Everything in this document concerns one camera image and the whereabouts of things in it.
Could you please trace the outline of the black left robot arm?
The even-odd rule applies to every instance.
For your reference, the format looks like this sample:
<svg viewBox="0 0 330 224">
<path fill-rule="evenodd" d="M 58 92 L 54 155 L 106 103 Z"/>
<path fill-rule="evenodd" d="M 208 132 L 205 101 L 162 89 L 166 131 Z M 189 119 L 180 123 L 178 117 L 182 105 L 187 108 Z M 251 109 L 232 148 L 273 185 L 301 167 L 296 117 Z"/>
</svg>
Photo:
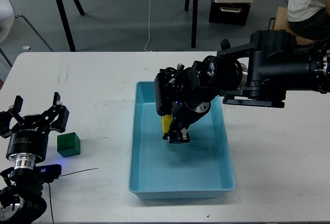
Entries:
<svg viewBox="0 0 330 224">
<path fill-rule="evenodd" d="M 61 174 L 58 164 L 39 166 L 46 157 L 51 131 L 63 133 L 69 111 L 55 92 L 51 107 L 41 114 L 20 116 L 23 99 L 16 96 L 14 105 L 1 112 L 1 137 L 9 138 L 6 158 L 14 166 L 1 172 L 6 187 L 1 189 L 1 223 L 32 223 L 46 210 L 42 198 L 44 183 Z"/>
</svg>

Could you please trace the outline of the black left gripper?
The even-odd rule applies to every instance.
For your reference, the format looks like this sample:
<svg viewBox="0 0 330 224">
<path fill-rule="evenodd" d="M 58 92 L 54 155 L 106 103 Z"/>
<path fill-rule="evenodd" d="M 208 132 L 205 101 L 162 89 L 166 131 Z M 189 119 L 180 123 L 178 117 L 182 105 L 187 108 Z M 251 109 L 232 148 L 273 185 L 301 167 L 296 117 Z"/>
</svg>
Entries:
<svg viewBox="0 0 330 224">
<path fill-rule="evenodd" d="M 1 111 L 1 137 L 10 137 L 6 158 L 14 161 L 19 155 L 33 155 L 35 163 L 45 160 L 48 137 L 50 131 L 63 133 L 66 129 L 69 110 L 60 101 L 60 94 L 54 92 L 52 106 L 46 110 L 41 119 L 37 115 L 25 117 L 20 116 L 23 105 L 23 98 L 19 95 L 15 97 L 12 107 L 7 111 Z M 11 119 L 14 118 L 19 126 L 23 127 L 13 133 L 10 128 Z"/>
</svg>

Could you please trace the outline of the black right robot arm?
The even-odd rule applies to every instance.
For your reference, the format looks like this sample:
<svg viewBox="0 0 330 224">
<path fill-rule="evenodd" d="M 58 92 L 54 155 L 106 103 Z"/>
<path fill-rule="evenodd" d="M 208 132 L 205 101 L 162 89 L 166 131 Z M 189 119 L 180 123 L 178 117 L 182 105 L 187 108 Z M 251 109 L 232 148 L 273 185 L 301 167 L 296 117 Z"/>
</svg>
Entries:
<svg viewBox="0 0 330 224">
<path fill-rule="evenodd" d="M 284 30 L 259 30 L 245 45 L 221 42 L 214 56 L 192 66 L 160 69 L 154 80 L 162 137 L 188 143 L 191 124 L 221 96 L 230 105 L 284 107 L 288 90 L 329 92 L 329 39 L 299 45 Z"/>
</svg>

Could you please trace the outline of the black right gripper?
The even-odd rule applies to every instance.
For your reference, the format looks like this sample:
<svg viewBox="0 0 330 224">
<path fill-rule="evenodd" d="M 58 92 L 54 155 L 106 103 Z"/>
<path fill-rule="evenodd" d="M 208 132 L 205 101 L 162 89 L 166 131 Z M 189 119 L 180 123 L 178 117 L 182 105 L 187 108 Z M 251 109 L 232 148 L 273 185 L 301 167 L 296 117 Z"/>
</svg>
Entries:
<svg viewBox="0 0 330 224">
<path fill-rule="evenodd" d="M 172 122 L 170 130 L 162 136 L 171 144 L 182 144 L 190 142 L 190 135 L 187 129 L 204 117 L 211 109 L 211 102 L 189 105 L 185 102 L 173 102 Z"/>
</svg>

